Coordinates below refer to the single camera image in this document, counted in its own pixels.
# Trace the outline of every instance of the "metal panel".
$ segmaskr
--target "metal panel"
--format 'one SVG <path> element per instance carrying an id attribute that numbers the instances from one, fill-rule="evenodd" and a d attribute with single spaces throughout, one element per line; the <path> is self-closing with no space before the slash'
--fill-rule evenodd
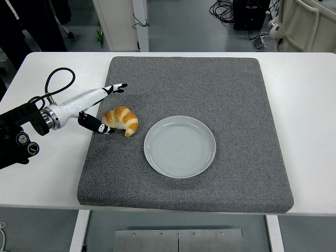
<path id="1" fill-rule="evenodd" d="M 277 215 L 266 215 L 269 243 L 272 252 L 285 252 Z"/>
<path id="2" fill-rule="evenodd" d="M 147 1 L 146 0 L 132 0 L 133 1 L 133 9 L 134 15 L 137 18 L 135 20 L 136 23 L 138 21 L 142 25 L 146 25 L 147 23 Z M 149 37 L 148 37 L 148 27 L 143 27 L 142 25 L 137 25 L 137 34 L 140 51 L 149 51 Z"/>
<path id="3" fill-rule="evenodd" d="M 117 230 L 114 252 L 242 252 L 241 229 Z"/>
<path id="4" fill-rule="evenodd" d="M 176 230 L 117 230 L 113 252 L 178 252 Z"/>
<path id="5" fill-rule="evenodd" d="M 179 252 L 242 252 L 241 229 L 179 230 Z"/>
<path id="6" fill-rule="evenodd" d="M 73 231 L 72 241 L 69 252 L 81 252 L 83 249 L 83 243 L 85 239 L 86 229 L 88 227 L 88 221 L 90 217 L 90 210 L 79 210 Z"/>

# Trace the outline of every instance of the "bread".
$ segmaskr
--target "bread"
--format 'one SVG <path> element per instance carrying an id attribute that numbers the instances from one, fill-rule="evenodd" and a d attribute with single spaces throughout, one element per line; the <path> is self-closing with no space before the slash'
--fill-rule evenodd
<path id="1" fill-rule="evenodd" d="M 138 128 L 138 117 L 127 107 L 119 106 L 107 111 L 101 121 L 110 128 L 126 130 L 125 136 L 131 136 Z"/>

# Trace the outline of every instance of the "person's leg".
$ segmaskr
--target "person's leg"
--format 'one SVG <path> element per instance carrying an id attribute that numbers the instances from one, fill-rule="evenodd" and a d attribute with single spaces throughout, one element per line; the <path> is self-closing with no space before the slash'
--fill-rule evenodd
<path id="1" fill-rule="evenodd" d="M 5 95 L 7 91 L 6 85 L 2 78 L 0 77 L 0 101 L 2 100 L 2 97 Z"/>
<path id="2" fill-rule="evenodd" d="M 25 57 L 31 53 L 21 25 L 4 0 L 0 0 L 0 47 L 16 69 L 20 68 Z"/>
<path id="3" fill-rule="evenodd" d="M 49 0 L 9 0 L 41 51 L 67 51 Z"/>
<path id="4" fill-rule="evenodd" d="M 71 10 L 68 0 L 51 0 L 51 3 L 61 25 L 65 25 L 71 21 Z"/>

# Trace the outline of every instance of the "gray foam pad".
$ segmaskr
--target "gray foam pad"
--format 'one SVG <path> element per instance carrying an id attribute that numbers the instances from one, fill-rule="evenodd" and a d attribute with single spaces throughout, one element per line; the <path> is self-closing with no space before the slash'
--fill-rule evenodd
<path id="1" fill-rule="evenodd" d="M 101 103 L 138 116 L 137 132 L 93 133 L 78 185 L 82 205 L 201 212 L 285 213 L 293 197 L 257 59 L 115 57 L 106 85 L 127 83 Z M 149 129 L 170 116 L 194 117 L 216 140 L 203 173 L 161 175 L 147 162 Z"/>

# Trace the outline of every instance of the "white plate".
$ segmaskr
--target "white plate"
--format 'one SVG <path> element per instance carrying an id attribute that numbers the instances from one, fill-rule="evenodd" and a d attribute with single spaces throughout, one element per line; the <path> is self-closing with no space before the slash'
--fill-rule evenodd
<path id="1" fill-rule="evenodd" d="M 195 118 L 182 115 L 157 122 L 148 131 L 143 147 L 149 164 L 175 179 L 202 173 L 216 153 L 211 130 Z"/>

